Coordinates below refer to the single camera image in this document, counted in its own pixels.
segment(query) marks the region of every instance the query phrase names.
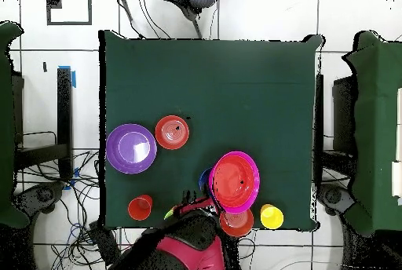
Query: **orange plate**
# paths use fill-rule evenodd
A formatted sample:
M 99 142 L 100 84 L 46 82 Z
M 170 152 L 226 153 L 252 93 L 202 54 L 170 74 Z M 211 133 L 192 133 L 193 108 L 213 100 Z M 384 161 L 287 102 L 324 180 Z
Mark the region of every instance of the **orange plate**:
M 251 210 L 247 209 L 242 213 L 221 213 L 219 221 L 222 230 L 225 231 L 226 234 L 233 237 L 242 237 L 253 228 L 254 216 Z
M 165 149 L 178 149 L 187 142 L 190 130 L 187 123 L 176 115 L 168 115 L 159 120 L 155 128 L 155 138 Z

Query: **desk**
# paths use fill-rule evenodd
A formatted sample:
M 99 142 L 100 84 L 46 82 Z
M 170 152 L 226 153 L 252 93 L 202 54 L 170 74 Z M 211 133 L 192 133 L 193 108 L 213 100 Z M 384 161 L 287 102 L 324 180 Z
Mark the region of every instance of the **desk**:
M 266 203 L 283 211 L 283 229 L 315 228 L 310 195 L 319 35 L 305 42 L 129 40 L 100 31 L 100 40 L 106 46 L 100 49 L 106 78 L 106 125 L 100 133 L 108 135 L 123 123 L 154 133 L 165 115 L 182 117 L 190 129 L 184 147 L 170 151 L 158 145 L 143 173 L 123 174 L 105 162 L 106 226 L 157 225 L 183 191 L 201 195 L 198 179 L 206 168 L 240 150 L 260 172 L 251 207 L 254 228 L 263 228 L 259 210 Z M 152 212 L 134 221 L 127 206 L 140 194 L 153 198 Z

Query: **pink bowl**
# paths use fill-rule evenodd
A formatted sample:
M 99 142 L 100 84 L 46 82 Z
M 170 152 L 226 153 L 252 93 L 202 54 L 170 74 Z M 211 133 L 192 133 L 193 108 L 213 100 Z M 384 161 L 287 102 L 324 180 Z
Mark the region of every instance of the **pink bowl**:
M 226 155 L 223 155 L 221 157 L 221 159 L 223 159 L 224 157 L 229 156 L 229 155 L 237 155 L 237 156 L 240 156 L 240 157 L 246 159 L 247 162 L 251 165 L 251 168 L 253 169 L 253 173 L 254 173 L 254 190 L 251 193 L 248 200 L 242 206 L 230 207 L 230 206 L 222 206 L 221 205 L 222 208 L 228 213 L 242 213 L 243 211 L 246 211 L 247 209 L 249 209 L 253 205 L 255 199 L 257 198 L 258 189 L 260 188 L 260 174 L 258 172 L 258 168 L 257 168 L 257 165 L 255 164 L 254 160 L 247 153 L 242 152 L 242 151 L 231 151 L 231 152 L 228 152 Z M 212 190 L 214 174 L 215 174 L 217 165 L 221 161 L 221 159 L 219 159 L 219 161 L 214 165 L 213 169 L 210 171 L 210 178 L 208 180 L 208 184 L 210 186 L 210 190 L 212 192 L 213 197 L 215 197 L 214 191 Z

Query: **blue tape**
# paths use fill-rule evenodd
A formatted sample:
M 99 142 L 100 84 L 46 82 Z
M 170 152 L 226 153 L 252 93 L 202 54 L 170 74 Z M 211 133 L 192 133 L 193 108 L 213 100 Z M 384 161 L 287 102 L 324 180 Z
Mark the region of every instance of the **blue tape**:
M 75 84 L 75 71 L 71 72 L 71 85 L 73 86 L 73 88 L 76 88 L 76 84 Z
M 59 69 L 71 69 L 71 66 L 58 66 Z M 77 82 L 75 80 L 75 71 L 71 72 L 71 86 L 73 88 L 77 87 Z
M 75 180 L 70 180 L 70 184 L 68 186 L 64 187 L 64 190 L 69 191 L 71 189 L 70 185 L 74 186 L 75 185 Z

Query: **red bowl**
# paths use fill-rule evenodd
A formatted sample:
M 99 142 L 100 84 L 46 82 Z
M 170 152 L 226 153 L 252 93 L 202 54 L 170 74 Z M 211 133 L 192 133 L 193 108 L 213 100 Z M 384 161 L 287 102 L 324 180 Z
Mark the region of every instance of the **red bowl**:
M 254 190 L 254 171 L 250 163 L 238 155 L 223 157 L 214 173 L 214 195 L 223 206 L 242 206 Z

